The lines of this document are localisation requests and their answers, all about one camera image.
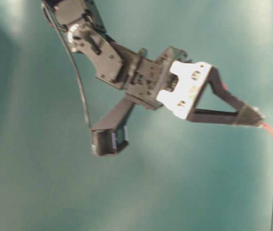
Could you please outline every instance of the robotic arm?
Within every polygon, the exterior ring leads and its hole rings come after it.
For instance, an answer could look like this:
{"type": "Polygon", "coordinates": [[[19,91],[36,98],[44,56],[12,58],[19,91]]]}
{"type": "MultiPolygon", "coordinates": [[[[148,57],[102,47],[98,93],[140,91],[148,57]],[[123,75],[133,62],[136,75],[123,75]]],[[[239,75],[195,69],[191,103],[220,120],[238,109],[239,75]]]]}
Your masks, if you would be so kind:
{"type": "Polygon", "coordinates": [[[175,116],[191,122],[243,126],[263,122],[257,109],[225,88],[218,70],[210,64],[193,64],[186,60],[185,51],[174,47],[151,61],[146,58],[146,49],[133,52],[116,43],[107,35],[93,0],[42,0],[42,9],[49,22],[46,11],[54,14],[56,27],[65,33],[71,51],[88,56],[99,80],[126,92],[124,99],[91,128],[94,154],[116,154],[128,145],[126,122],[135,104],[150,110],[165,105],[175,116]],[[237,111],[197,109],[207,84],[237,111]]]}

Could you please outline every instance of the wire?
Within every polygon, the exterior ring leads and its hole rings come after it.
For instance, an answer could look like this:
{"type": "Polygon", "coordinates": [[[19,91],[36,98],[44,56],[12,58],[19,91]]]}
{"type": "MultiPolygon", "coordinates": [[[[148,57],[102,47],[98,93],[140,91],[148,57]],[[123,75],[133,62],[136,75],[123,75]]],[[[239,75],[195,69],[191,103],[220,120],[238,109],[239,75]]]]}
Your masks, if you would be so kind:
{"type": "Polygon", "coordinates": [[[70,61],[72,63],[72,65],[74,66],[74,70],[75,70],[75,73],[76,73],[76,77],[77,77],[77,82],[78,82],[78,88],[79,88],[79,93],[81,95],[81,98],[82,98],[82,103],[83,103],[83,111],[84,111],[84,117],[85,117],[85,122],[86,124],[88,125],[88,128],[91,129],[91,122],[90,122],[90,117],[89,117],[89,111],[88,111],[88,104],[87,104],[87,100],[86,100],[86,95],[85,95],[85,91],[84,91],[84,87],[83,87],[83,83],[82,83],[82,79],[81,79],[81,76],[80,76],[80,73],[79,73],[79,69],[76,65],[76,62],[75,62],[75,59],[73,58],[73,55],[70,51],[70,49],[68,48],[68,45],[67,43],[65,42],[62,34],[60,33],[49,9],[47,7],[45,7],[45,12],[48,16],[48,18],[50,19],[50,22],[52,23],[53,27],[55,28],[56,32],[57,32],[57,35],[59,37],[59,39],[61,40],[64,48],[65,48],[65,51],[67,52],[69,58],[70,58],[70,61]]]}
{"type": "MultiPolygon", "coordinates": [[[[49,25],[53,28],[55,28],[50,20],[50,18],[48,17],[47,13],[46,13],[46,8],[48,8],[45,3],[41,3],[41,9],[42,9],[42,12],[43,12],[43,16],[44,18],[46,19],[46,21],[48,21],[49,25]]],[[[60,30],[60,31],[64,31],[64,32],[67,32],[68,29],[67,29],[67,26],[66,25],[61,25],[59,23],[55,23],[57,25],[57,28],[60,30]]]]}

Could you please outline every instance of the white object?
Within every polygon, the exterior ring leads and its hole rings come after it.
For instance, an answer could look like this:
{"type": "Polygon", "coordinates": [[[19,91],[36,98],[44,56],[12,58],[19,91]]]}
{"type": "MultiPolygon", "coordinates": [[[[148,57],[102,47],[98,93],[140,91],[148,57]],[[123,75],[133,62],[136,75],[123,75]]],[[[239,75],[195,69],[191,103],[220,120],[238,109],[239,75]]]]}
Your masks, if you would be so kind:
{"type": "Polygon", "coordinates": [[[178,76],[178,83],[173,92],[161,90],[156,100],[163,103],[175,116],[186,119],[206,82],[211,67],[204,62],[185,64],[175,61],[170,72],[178,76]]]}

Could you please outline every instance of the white plastic mount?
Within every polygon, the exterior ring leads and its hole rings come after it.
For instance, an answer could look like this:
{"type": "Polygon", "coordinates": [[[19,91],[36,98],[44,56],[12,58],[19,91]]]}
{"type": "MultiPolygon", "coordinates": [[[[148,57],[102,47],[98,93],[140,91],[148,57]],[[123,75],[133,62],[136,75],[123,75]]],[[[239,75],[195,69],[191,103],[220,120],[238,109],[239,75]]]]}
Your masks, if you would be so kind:
{"type": "Polygon", "coordinates": [[[178,76],[178,83],[173,92],[161,90],[156,100],[163,103],[175,116],[187,119],[211,67],[204,62],[185,64],[174,61],[170,72],[178,76]]]}

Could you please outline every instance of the teal background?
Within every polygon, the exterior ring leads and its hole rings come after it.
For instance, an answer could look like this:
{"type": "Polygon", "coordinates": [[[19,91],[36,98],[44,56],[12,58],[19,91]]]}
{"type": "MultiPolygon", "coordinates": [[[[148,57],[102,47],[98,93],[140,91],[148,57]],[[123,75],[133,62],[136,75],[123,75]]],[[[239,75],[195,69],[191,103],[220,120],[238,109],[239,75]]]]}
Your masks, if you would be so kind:
{"type": "MultiPolygon", "coordinates": [[[[273,125],[272,0],[97,0],[118,43],[220,71],[273,125]]],[[[77,55],[94,122],[123,96],[77,55]]],[[[228,109],[210,91],[201,106],[228,109]]],[[[0,231],[268,231],[273,139],[138,106],[130,146],[96,158],[73,67],[40,2],[0,0],[0,231]]]]}

